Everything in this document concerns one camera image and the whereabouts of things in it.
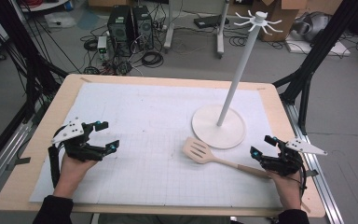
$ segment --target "black sleeve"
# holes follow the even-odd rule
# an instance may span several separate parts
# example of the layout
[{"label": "black sleeve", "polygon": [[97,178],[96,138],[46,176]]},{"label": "black sleeve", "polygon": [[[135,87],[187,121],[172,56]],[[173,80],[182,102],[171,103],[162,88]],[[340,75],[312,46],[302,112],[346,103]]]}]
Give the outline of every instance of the black sleeve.
[{"label": "black sleeve", "polygon": [[307,213],[301,210],[286,210],[278,215],[279,224],[310,224]]},{"label": "black sleeve", "polygon": [[72,199],[49,195],[34,219],[34,224],[72,224],[71,213],[74,207]]}]

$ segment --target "robotic hand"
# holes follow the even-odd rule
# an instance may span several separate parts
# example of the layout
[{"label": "robotic hand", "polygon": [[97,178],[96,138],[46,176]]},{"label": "robotic hand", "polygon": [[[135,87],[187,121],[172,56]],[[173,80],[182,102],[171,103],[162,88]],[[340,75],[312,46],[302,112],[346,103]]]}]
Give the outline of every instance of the robotic hand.
[{"label": "robotic hand", "polygon": [[253,159],[260,162],[261,167],[266,170],[274,171],[278,175],[287,176],[295,174],[298,170],[302,170],[302,193],[306,188],[307,172],[305,170],[304,162],[299,152],[312,153],[319,155],[327,155],[326,151],[323,151],[299,138],[294,138],[291,141],[283,142],[277,137],[271,137],[266,135],[264,141],[272,146],[278,146],[281,153],[278,154],[278,158],[264,156],[261,151],[255,147],[251,147],[251,156]]},{"label": "robotic hand", "polygon": [[69,157],[80,161],[101,161],[103,157],[115,153],[119,146],[119,141],[108,143],[105,147],[91,146],[87,142],[90,134],[94,130],[98,132],[108,128],[108,122],[96,121],[94,123],[81,123],[78,118],[62,126],[51,140],[52,146],[48,148],[50,158],[51,179],[54,188],[60,179],[59,153],[61,147],[65,147],[65,152]]}]

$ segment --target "plastic bag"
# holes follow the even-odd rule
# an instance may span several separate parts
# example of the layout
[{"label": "plastic bag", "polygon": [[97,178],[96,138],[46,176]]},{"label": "plastic bag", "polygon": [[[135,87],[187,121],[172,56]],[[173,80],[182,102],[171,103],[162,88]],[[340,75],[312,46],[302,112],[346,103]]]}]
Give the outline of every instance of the plastic bag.
[{"label": "plastic bag", "polygon": [[76,25],[75,19],[68,12],[53,12],[45,15],[45,19],[50,28],[68,28]]}]

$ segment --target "cardboard box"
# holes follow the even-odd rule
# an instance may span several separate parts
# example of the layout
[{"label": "cardboard box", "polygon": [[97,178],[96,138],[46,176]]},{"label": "cardboard box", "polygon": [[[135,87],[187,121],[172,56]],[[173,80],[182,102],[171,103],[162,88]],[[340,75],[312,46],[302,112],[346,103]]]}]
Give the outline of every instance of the cardboard box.
[{"label": "cardboard box", "polygon": [[299,14],[302,15],[304,12],[320,11],[329,15],[336,13],[337,8],[341,5],[342,0],[308,0],[307,8],[300,9]]},{"label": "cardboard box", "polygon": [[90,7],[112,7],[114,5],[130,5],[133,0],[89,0]]},{"label": "cardboard box", "polygon": [[263,41],[284,41],[289,35],[290,28],[302,8],[306,8],[307,0],[255,0],[252,5],[252,13],[257,11],[267,12],[267,21],[280,21],[281,23],[271,25],[275,30],[282,30],[276,33],[266,28],[272,35],[266,35],[261,29],[259,36]]}]

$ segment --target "human arm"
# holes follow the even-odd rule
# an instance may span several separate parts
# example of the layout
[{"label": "human arm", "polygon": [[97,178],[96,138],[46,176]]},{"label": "human arm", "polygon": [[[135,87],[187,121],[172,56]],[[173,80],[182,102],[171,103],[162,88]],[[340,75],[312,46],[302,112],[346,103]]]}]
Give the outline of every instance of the human arm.
[{"label": "human arm", "polygon": [[97,161],[79,161],[70,158],[66,153],[62,157],[61,176],[52,195],[43,201],[34,224],[68,224],[72,223],[70,215],[74,203],[72,196],[89,168]]},{"label": "human arm", "polygon": [[309,224],[307,213],[301,210],[300,173],[280,176],[267,171],[275,183],[280,196],[283,212],[279,214],[280,224]]}]

